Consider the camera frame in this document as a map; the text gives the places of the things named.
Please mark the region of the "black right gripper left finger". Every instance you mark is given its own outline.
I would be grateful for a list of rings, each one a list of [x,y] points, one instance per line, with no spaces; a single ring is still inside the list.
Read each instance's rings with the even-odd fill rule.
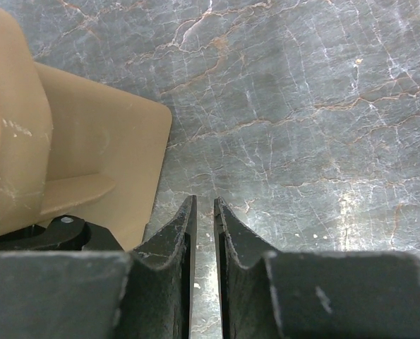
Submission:
[[[188,338],[196,214],[130,251],[72,215],[0,237],[0,338]]]

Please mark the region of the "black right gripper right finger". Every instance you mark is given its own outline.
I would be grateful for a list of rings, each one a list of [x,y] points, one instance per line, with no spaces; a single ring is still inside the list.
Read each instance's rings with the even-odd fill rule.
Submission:
[[[214,201],[224,338],[420,338],[420,259],[280,251]]]

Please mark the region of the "tan plastic toolbox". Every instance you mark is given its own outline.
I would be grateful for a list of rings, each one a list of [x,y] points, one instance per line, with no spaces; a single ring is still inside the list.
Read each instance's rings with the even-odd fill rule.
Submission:
[[[0,236],[72,214],[139,245],[171,125],[158,102],[35,62],[0,8]]]

